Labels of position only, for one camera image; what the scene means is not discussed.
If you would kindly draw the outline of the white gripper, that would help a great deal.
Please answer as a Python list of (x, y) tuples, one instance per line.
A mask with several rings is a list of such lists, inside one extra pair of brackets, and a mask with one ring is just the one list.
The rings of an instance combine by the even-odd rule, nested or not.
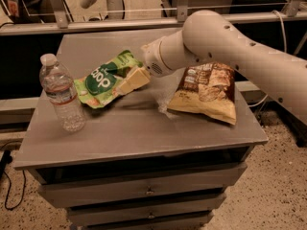
[[(143, 45), (144, 64), (155, 77), (164, 77), (178, 69), (192, 65), (192, 53), (186, 49), (183, 43), (182, 31)], [(119, 95), (127, 95), (130, 92), (148, 84), (151, 80), (150, 73), (144, 67), (133, 67), (116, 87)]]

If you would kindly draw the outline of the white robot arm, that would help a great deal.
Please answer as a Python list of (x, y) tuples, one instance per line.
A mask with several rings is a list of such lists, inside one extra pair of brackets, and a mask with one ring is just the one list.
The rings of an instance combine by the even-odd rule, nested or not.
[(218, 61), (232, 67), (307, 124), (307, 60), (258, 43), (214, 11), (197, 11), (174, 34), (141, 47), (155, 77)]

